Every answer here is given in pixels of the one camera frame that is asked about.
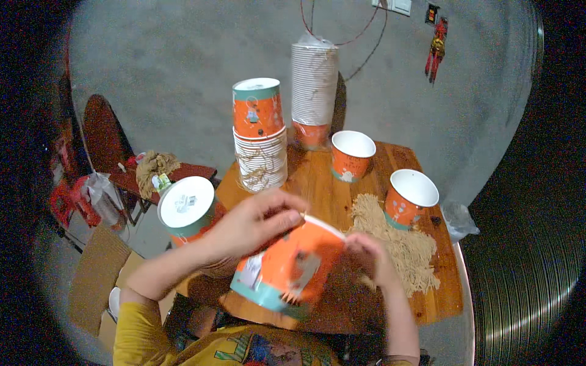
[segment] red hanging ornament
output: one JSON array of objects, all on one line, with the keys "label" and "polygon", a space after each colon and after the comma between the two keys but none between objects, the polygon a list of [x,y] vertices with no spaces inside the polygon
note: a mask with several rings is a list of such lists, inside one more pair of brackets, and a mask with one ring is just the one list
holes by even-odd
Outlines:
[{"label": "red hanging ornament", "polygon": [[430,83],[435,83],[435,77],[438,72],[438,67],[445,56],[444,41],[448,35],[448,18],[442,16],[439,19],[439,24],[435,26],[434,37],[431,40],[430,55],[427,57],[425,64],[425,76],[430,78]]}]

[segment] forearm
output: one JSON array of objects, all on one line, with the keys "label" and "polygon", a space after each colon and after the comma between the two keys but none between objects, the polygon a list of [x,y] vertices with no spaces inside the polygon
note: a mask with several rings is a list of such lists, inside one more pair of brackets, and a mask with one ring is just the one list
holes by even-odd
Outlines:
[{"label": "forearm", "polygon": [[387,315],[387,354],[419,359],[419,330],[400,281],[382,286]]},{"label": "forearm", "polygon": [[149,259],[130,275],[127,287],[146,299],[158,302],[191,273],[218,259],[213,243],[204,237]]}]

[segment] white paper cup stack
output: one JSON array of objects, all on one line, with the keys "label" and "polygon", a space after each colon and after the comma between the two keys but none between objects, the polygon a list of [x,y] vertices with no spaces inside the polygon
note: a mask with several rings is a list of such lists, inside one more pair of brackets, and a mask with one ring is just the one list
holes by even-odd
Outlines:
[{"label": "white paper cup stack", "polygon": [[293,121],[318,126],[332,123],[338,84],[338,48],[291,45]]},{"label": "white paper cup stack", "polygon": [[256,193],[281,187],[287,180],[287,130],[264,139],[247,139],[234,133],[236,159],[240,165],[240,183]]}]

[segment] hand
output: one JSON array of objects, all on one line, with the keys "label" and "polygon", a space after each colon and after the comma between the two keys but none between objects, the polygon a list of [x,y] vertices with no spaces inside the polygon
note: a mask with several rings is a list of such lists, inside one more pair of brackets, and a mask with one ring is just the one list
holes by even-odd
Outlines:
[{"label": "hand", "polygon": [[217,258],[248,255],[301,222],[299,212],[309,210],[300,197],[271,189],[242,201],[206,235]]},{"label": "hand", "polygon": [[369,234],[356,232],[346,237],[346,249],[372,276],[377,286],[381,288],[396,284],[401,286],[395,264],[380,240]]}]

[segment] concrete wall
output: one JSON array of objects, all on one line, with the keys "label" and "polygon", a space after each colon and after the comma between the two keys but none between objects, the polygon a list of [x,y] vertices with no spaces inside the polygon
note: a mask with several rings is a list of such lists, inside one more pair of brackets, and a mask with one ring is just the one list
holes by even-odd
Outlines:
[{"label": "concrete wall", "polygon": [[[345,129],[413,148],[441,197],[468,204],[520,121],[531,20],[521,3],[435,3],[449,17],[435,86],[423,73],[433,34],[424,23],[427,3],[415,0],[411,17],[388,13],[381,45],[347,82]],[[307,19],[310,8],[306,1]],[[351,39],[373,9],[370,0],[317,0],[314,31],[336,43]],[[342,46],[344,77],[368,56],[383,23],[379,11],[360,39]],[[290,44],[303,32],[298,1],[88,0],[71,32],[74,103],[81,117],[88,97],[103,94],[135,153],[173,152],[221,176],[234,160],[231,86],[280,79],[289,121]]]}]

